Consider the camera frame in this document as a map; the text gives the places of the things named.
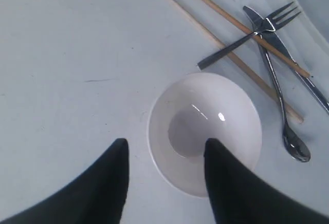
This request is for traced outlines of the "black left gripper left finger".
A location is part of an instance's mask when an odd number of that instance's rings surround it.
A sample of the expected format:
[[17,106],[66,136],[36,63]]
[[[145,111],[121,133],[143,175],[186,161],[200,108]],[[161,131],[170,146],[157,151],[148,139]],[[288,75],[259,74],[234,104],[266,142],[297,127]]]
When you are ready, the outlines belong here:
[[129,188],[129,144],[116,139],[81,175],[3,223],[120,223]]

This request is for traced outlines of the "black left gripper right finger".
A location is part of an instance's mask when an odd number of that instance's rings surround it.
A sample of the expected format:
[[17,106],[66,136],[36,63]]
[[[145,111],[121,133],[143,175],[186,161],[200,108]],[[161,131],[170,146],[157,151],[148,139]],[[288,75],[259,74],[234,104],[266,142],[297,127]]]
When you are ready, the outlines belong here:
[[259,178],[215,138],[205,143],[204,176],[216,223],[328,223]]

